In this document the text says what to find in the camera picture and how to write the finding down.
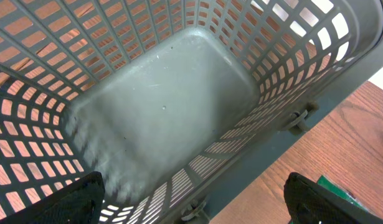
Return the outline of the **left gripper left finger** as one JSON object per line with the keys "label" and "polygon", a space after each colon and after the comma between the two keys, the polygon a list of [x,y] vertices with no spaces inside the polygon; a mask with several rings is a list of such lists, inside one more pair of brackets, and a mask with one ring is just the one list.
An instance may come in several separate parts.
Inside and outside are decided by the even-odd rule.
{"label": "left gripper left finger", "polygon": [[102,174],[93,171],[30,207],[0,220],[0,224],[98,223],[104,196]]}

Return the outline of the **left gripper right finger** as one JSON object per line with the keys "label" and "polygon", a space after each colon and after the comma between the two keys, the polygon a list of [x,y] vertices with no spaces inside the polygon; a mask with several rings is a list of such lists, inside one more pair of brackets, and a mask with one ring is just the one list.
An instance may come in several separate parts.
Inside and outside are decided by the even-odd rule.
{"label": "left gripper right finger", "polygon": [[284,199],[292,224],[380,224],[383,219],[354,206],[307,177],[292,172],[284,185]]}

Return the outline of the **green 3M gloves package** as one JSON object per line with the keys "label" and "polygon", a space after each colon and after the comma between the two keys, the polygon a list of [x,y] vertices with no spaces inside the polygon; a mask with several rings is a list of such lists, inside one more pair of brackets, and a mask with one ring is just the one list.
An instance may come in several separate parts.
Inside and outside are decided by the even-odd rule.
{"label": "green 3M gloves package", "polygon": [[333,194],[337,195],[338,197],[341,197],[342,199],[348,201],[349,203],[353,204],[356,207],[359,207],[365,211],[368,212],[368,209],[364,207],[354,196],[352,193],[348,192],[347,190],[342,189],[340,186],[334,184],[329,179],[327,179],[325,176],[321,176],[317,182],[318,185],[322,186],[326,190],[332,192]]}

